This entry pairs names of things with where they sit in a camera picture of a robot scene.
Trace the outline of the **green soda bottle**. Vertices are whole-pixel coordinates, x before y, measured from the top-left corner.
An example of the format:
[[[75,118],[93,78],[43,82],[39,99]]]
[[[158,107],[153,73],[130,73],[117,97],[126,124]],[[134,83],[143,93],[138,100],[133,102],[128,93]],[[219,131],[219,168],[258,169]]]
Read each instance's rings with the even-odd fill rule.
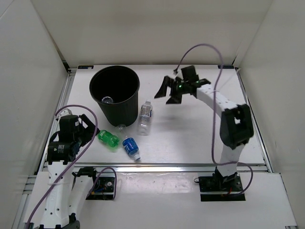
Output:
[[[98,139],[104,146],[106,146],[112,152],[115,152],[119,146],[119,137],[111,134],[106,130],[101,130],[98,133]]]

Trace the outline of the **clear bottle blue cap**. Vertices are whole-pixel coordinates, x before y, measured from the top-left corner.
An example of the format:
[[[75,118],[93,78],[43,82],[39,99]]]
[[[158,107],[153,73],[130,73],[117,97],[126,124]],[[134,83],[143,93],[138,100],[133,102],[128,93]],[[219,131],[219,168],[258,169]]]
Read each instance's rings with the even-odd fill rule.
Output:
[[[113,104],[113,103],[114,103],[114,100],[113,100],[111,97],[109,97],[109,96],[105,96],[105,97],[103,97],[103,98],[101,99],[101,102],[102,102],[103,104]]]

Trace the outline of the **clear bottle white label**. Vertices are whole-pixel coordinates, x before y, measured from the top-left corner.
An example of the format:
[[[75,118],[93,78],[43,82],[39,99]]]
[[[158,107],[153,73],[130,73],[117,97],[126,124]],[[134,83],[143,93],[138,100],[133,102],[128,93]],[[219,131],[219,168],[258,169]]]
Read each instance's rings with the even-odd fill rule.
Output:
[[[139,135],[148,135],[151,129],[153,106],[151,101],[146,100],[141,106],[139,120],[137,125],[137,133]]]

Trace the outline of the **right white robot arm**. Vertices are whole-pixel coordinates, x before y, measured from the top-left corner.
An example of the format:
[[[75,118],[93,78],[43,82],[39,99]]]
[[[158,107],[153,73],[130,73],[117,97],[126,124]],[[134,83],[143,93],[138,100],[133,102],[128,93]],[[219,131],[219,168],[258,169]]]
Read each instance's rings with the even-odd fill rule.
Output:
[[[182,96],[190,94],[208,105],[213,110],[213,117],[220,117],[219,135],[223,150],[212,181],[218,190],[226,190],[237,178],[241,152],[254,135],[249,106],[227,99],[210,81],[200,79],[193,65],[175,71],[175,78],[165,76],[155,98],[165,97],[168,88],[171,90],[167,104],[180,104]]]

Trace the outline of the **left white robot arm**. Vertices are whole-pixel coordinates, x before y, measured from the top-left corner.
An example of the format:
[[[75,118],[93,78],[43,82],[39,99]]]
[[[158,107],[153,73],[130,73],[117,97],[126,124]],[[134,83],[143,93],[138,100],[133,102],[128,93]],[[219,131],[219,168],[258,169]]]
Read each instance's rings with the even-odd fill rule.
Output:
[[[48,189],[32,210],[26,228],[31,229],[31,220],[44,203],[44,212],[38,225],[40,229],[78,229],[80,212],[89,191],[100,185],[93,167],[74,173],[81,147],[88,149],[98,127],[85,114],[60,115],[59,131],[49,141],[47,150]]]

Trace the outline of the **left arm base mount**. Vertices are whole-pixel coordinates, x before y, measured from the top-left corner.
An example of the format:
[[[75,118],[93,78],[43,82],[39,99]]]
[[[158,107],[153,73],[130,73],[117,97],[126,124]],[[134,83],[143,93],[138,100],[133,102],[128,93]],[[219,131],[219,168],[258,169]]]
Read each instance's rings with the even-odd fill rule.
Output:
[[[93,191],[86,198],[86,200],[114,200],[116,178],[99,177],[97,184]]]

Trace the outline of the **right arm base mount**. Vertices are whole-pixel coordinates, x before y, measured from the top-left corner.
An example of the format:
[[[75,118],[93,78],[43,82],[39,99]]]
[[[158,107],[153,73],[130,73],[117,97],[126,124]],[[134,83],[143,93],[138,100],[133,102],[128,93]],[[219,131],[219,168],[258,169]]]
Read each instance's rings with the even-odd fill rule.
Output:
[[[240,176],[227,184],[218,184],[213,177],[197,177],[201,202],[246,201]]]

